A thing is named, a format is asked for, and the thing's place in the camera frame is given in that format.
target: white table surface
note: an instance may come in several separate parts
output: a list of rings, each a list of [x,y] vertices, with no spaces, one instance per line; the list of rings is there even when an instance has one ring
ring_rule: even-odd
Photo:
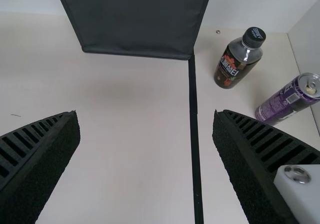
[[[212,141],[214,111],[253,117],[299,73],[287,35],[267,33],[262,60],[221,89],[214,69],[244,30],[220,30],[203,27],[195,45],[204,222],[247,223]],[[5,13],[0,57],[0,135],[79,118],[80,145],[37,224],[194,223],[187,62],[85,54],[66,17]],[[276,127],[319,149],[309,108]]]
[[[267,33],[263,57],[232,89],[215,84],[214,72],[227,44],[245,30],[202,27],[195,45],[198,133],[205,223],[248,223],[212,140],[214,111],[229,109],[254,117],[258,105],[299,74],[287,34]],[[320,137],[310,108],[276,128],[320,149]]]
[[[194,223],[188,83],[187,61],[85,54],[66,17],[1,14],[0,135],[80,124],[37,224]]]

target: purple can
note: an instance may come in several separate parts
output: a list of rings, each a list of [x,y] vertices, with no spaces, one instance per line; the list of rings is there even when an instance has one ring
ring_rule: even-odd
[[[305,73],[271,96],[255,110],[257,120],[275,125],[320,101],[320,76]]]

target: can lid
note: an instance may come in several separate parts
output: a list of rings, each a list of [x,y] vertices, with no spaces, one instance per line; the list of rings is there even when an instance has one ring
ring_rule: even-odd
[[[242,37],[242,41],[250,48],[257,49],[266,40],[265,32],[257,27],[251,27],[246,30]]]
[[[298,84],[300,89],[307,96],[320,98],[320,76],[312,73],[304,73],[299,76]]]

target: black bottle cap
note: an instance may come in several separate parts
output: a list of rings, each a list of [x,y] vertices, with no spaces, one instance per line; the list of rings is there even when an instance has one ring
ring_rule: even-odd
[[[257,27],[247,29],[242,37],[244,44],[253,49],[260,48],[265,40],[265,32]]]

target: bottle label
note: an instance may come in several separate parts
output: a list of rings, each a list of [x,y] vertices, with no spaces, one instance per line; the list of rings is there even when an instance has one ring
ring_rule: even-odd
[[[239,62],[232,55],[228,46],[219,61],[214,77],[221,86],[231,88],[239,82],[256,63],[257,61],[246,65]]]

